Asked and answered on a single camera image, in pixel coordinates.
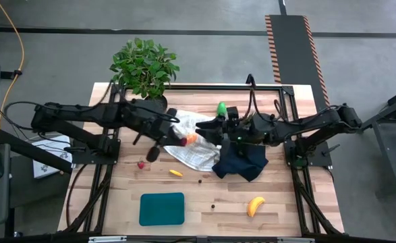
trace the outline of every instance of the warning stripe tape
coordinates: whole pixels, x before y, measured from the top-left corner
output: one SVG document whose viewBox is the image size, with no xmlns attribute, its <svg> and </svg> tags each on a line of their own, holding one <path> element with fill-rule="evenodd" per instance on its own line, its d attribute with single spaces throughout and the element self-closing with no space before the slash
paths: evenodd
<svg viewBox="0 0 396 243">
<path fill-rule="evenodd" d="M 279 62 L 277 61 L 276 45 L 274 42 L 273 27 L 270 16 L 265 16 L 266 33 L 268 34 L 268 44 L 270 46 L 271 64 L 273 65 L 274 81 L 281 84 Z"/>
<path fill-rule="evenodd" d="M 330 100 L 328 98 L 327 86 L 325 85 L 324 77 L 322 76 L 322 71 L 320 70 L 320 64 L 318 60 L 318 53 L 316 52 L 316 47 L 314 45 L 314 41 L 312 38 L 312 31 L 310 30 L 310 25 L 308 24 L 308 19 L 306 16 L 304 18 L 304 25 L 306 26 L 308 40 L 310 41 L 310 46 L 312 47 L 312 54 L 314 58 L 314 63 L 316 64 L 316 69 L 318 70 L 318 77 L 320 81 L 320 87 L 322 88 L 322 92 L 324 93 L 325 105 L 330 105 Z"/>
</svg>

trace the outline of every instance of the dark blue cloth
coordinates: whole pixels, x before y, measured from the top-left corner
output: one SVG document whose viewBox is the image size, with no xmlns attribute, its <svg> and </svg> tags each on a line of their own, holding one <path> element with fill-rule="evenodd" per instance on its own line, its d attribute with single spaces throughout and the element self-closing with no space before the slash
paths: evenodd
<svg viewBox="0 0 396 243">
<path fill-rule="evenodd" d="M 265 146 L 241 145 L 231 143 L 228 153 L 213 166 L 213 171 L 220 178 L 227 173 L 238 173 L 251 182 L 264 169 L 268 160 L 265 158 Z"/>
</svg>

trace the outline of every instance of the concrete floor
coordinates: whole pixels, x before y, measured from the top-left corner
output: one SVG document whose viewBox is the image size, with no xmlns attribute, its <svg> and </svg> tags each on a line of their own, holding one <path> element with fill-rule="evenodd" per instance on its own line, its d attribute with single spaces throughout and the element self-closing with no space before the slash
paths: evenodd
<svg viewBox="0 0 396 243">
<path fill-rule="evenodd" d="M 152 30 L 264 30 L 264 15 L 279 14 L 277 0 L 2 0 L 17 26 L 125 28 Z M 286 0 L 288 14 L 308 16 L 315 32 L 396 32 L 396 0 Z M 0 12 L 0 24 L 8 25 Z M 9 101 L 88 102 L 94 82 L 106 82 L 111 56 L 128 35 L 23 34 L 24 75 Z M 140 36 L 176 52 L 179 82 L 243 83 L 253 73 L 273 83 L 266 37 Z M 396 94 L 396 39 L 316 38 L 332 104 L 347 102 L 363 120 Z M 0 64 L 16 69 L 15 34 L 0 33 Z M 8 81 L 1 82 L 4 94 Z M 28 124 L 31 107 L 10 116 Z M 353 236 L 396 240 L 396 198 L 376 199 L 389 176 L 372 132 L 338 135 L 330 145 L 335 187 L 345 231 Z M 20 209 L 16 228 L 26 234 L 57 229 L 63 196 Z"/>
</svg>

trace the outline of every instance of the wooden table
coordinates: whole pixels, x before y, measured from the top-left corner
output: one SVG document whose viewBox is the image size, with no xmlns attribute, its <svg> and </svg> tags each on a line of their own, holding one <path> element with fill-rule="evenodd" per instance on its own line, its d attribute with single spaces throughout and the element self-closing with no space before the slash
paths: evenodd
<svg viewBox="0 0 396 243">
<path fill-rule="evenodd" d="M 96 83 L 90 104 L 102 97 L 107 83 Z M 300 117 L 316 113 L 312 89 L 308 85 L 293 86 Z M 164 94 L 169 107 L 194 111 L 214 116 L 220 101 L 237 106 L 244 114 L 249 100 L 247 90 L 166 90 Z M 127 94 L 127 99 L 134 95 Z M 273 100 L 279 95 L 275 91 L 257 91 L 259 110 L 275 113 Z M 94 134 L 102 128 L 96 124 L 85 124 L 84 129 Z M 154 163 L 146 163 L 144 169 L 136 165 L 145 159 L 148 149 L 154 144 L 142 137 L 136 146 L 132 145 L 136 133 L 128 128 L 120 129 L 121 151 L 113 177 L 106 208 L 103 234 L 121 235 L 167 235 L 167 236 L 300 236 L 297 207 L 293 193 L 290 169 L 285 164 L 283 146 L 267 147 L 268 165 L 253 182 L 247 182 L 239 175 L 218 178 L 213 172 L 190 169 L 165 151 Z M 89 165 L 82 172 L 72 192 L 70 216 L 73 220 L 88 201 L 95 166 Z M 179 178 L 169 173 L 174 169 L 183 173 Z M 311 167 L 310 177 L 314 197 L 321 211 L 340 231 L 343 224 L 331 176 L 323 168 Z M 145 193 L 183 192 L 186 204 L 186 220 L 183 225 L 149 226 L 139 225 L 140 197 Z M 266 202 L 251 218 L 246 214 L 248 202 L 255 196 L 263 196 Z M 304 207 L 309 229 L 312 229 L 310 210 Z M 94 227 L 98 205 L 93 217 Z M 66 227 L 65 207 L 59 223 L 59 230 Z"/>
</svg>

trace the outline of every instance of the green sponge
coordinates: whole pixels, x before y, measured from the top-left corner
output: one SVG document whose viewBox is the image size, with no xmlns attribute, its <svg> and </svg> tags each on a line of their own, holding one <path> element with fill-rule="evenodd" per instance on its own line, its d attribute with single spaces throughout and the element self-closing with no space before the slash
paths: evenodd
<svg viewBox="0 0 396 243">
<path fill-rule="evenodd" d="M 227 115 L 226 105 L 224 102 L 220 102 L 219 105 L 217 105 L 217 115 Z"/>
<path fill-rule="evenodd" d="M 184 223 L 184 194 L 156 193 L 141 196 L 139 224 L 181 225 Z"/>
</svg>

